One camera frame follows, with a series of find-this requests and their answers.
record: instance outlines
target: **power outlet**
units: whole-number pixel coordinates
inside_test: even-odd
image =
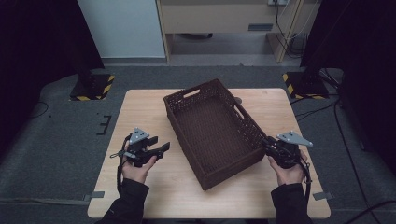
[[[268,0],[268,6],[274,6],[275,1],[277,1],[277,4],[279,6],[285,6],[289,3],[290,0]]]

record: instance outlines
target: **black sleeve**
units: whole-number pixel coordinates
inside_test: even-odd
[[[105,216],[96,224],[140,224],[149,187],[131,179],[123,179],[121,196],[111,204]]]
[[[276,224],[312,223],[302,184],[281,185],[271,192],[276,209]]]

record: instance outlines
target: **yellow and black striped tape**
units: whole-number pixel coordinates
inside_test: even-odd
[[[70,97],[71,101],[90,101],[90,100],[103,100],[106,98],[108,92],[110,91],[111,85],[113,84],[115,76],[109,76],[107,84],[105,88],[103,89],[103,93],[101,95],[96,95],[96,96],[85,96],[85,95],[80,95],[80,96],[74,96]]]
[[[324,94],[299,94],[294,91],[294,88],[290,82],[288,74],[283,74],[283,80],[285,81],[286,87],[288,88],[288,92],[291,98],[293,99],[303,99],[303,98],[309,98],[309,99],[326,99],[328,96]]]

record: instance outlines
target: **basket handle hole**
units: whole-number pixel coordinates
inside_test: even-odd
[[[183,95],[184,98],[188,98],[192,95],[198,94],[201,90],[192,91]]]
[[[239,116],[239,118],[245,119],[245,117],[242,115],[241,111],[239,111],[237,106],[234,106],[233,109],[236,111],[236,114]]]

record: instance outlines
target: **table top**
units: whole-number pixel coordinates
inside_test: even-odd
[[[242,106],[267,135],[276,136],[288,131],[301,134],[289,99],[282,89],[229,90],[233,96],[242,99]],[[88,215],[102,217],[113,201],[119,198],[116,186],[119,159],[110,159],[109,156],[117,153],[124,138],[134,127],[138,127],[151,137],[159,137],[152,148],[171,143],[164,158],[157,161],[148,173],[146,185],[150,190],[144,218],[275,217],[271,191],[277,187],[276,174],[266,157],[212,189],[202,190],[166,117],[163,97],[176,91],[179,90],[131,90],[126,93],[94,190],[104,191],[105,196],[92,198]],[[311,163],[313,182],[308,215],[312,218],[329,217],[327,201],[315,201],[312,196],[312,193],[322,192],[322,187],[307,148],[300,149]]]

